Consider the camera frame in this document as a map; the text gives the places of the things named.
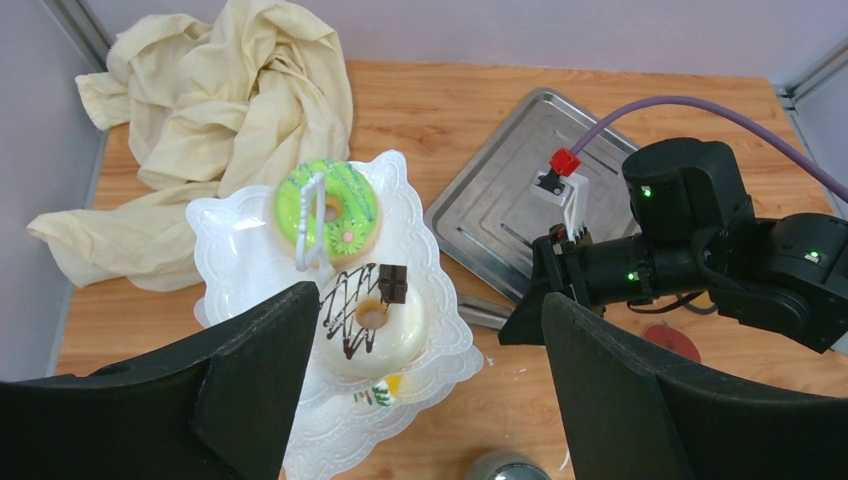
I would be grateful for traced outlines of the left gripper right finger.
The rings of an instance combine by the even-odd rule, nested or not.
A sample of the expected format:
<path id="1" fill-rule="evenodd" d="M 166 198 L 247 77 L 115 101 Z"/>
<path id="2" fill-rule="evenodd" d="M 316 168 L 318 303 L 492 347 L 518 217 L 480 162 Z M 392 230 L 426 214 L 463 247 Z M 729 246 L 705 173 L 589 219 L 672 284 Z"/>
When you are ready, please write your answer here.
<path id="1" fill-rule="evenodd" d="M 693 362 L 560 293 L 541 324 L 579 479 L 843 479 L 847 402 Z"/>

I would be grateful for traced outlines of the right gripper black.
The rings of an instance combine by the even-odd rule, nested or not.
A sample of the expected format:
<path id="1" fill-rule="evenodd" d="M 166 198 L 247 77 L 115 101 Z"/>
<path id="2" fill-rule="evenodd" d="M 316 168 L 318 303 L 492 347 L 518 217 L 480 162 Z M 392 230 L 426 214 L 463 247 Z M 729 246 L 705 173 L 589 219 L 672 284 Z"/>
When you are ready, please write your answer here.
<path id="1" fill-rule="evenodd" d="M 732 254 L 754 222 L 736 156 L 720 141 L 679 137 L 627 157 L 622 173 L 639 233 L 575 244 L 564 225 L 533 241 L 528 291 L 498 333 L 501 345 L 544 346 L 544 298 L 559 292 L 602 313 L 711 288 L 743 291 Z"/>

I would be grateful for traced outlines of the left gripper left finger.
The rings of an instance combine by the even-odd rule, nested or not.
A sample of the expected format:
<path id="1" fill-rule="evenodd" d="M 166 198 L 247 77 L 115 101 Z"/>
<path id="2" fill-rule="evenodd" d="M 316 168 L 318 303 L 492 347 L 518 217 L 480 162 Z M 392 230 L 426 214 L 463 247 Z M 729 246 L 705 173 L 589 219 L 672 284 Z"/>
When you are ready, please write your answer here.
<path id="1" fill-rule="evenodd" d="M 320 311 L 299 282 L 170 345 L 1 386 L 5 479 L 275 479 Z"/>

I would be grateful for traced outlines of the white three-tier dessert stand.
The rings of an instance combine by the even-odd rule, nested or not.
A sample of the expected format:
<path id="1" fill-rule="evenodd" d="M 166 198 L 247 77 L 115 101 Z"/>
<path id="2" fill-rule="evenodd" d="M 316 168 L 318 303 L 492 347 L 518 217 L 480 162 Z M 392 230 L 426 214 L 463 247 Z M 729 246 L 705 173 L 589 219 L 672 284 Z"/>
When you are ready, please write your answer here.
<path id="1" fill-rule="evenodd" d="M 420 198 L 408 182 L 404 156 L 387 151 L 357 169 L 373 186 L 383 216 L 366 260 L 407 267 L 423 301 L 428 336 L 410 364 L 389 374 L 403 376 L 390 407 L 353 400 L 354 393 L 389 375 L 343 374 L 324 360 L 315 339 L 283 462 L 290 479 L 328 479 L 359 464 L 377 443 L 400 433 L 483 364 L 459 316 L 454 285 L 440 266 L 435 237 L 424 224 Z M 226 321 L 300 281 L 326 285 L 316 269 L 299 271 L 294 252 L 278 238 L 273 195 L 269 186 L 250 186 L 224 199 L 188 204 L 195 264 L 206 285 L 195 307 L 202 325 Z"/>

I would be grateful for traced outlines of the white chocolate donut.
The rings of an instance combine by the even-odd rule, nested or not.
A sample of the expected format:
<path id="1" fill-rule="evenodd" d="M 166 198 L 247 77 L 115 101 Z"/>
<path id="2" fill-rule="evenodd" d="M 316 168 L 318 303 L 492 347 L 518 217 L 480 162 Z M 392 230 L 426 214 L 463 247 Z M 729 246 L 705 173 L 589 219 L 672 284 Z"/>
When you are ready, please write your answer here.
<path id="1" fill-rule="evenodd" d="M 321 292 L 317 349 L 343 374 L 395 373 L 420 354 L 427 336 L 423 301 L 405 265 L 365 263 L 342 270 Z"/>

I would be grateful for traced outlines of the green frosted donut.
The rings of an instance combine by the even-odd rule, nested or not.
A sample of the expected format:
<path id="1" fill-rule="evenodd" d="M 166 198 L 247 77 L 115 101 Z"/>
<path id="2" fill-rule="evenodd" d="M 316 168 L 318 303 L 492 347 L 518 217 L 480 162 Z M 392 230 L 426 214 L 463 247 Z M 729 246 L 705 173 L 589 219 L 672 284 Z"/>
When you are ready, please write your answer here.
<path id="1" fill-rule="evenodd" d="M 335 266 L 351 263 L 373 246 L 381 229 L 381 209 L 371 183 L 350 163 L 330 159 L 299 165 L 278 185 L 271 214 L 282 244 L 293 251 L 301 220 L 302 189 L 316 174 L 322 174 L 325 196 L 313 200 L 306 222 L 305 247 L 316 241 L 317 221 L 322 221 L 323 243 Z M 324 215 L 317 216 L 322 207 Z"/>

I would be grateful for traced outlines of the yellow cake cube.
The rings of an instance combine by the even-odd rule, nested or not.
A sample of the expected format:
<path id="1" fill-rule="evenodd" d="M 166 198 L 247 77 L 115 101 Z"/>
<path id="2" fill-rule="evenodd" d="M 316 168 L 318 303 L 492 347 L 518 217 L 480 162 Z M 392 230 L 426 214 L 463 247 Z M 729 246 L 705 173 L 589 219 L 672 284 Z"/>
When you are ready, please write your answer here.
<path id="1" fill-rule="evenodd" d="M 402 375 L 386 376 L 368 389 L 354 393 L 353 400 L 357 403 L 364 402 L 366 405 L 390 407 L 398 399 L 402 381 Z"/>

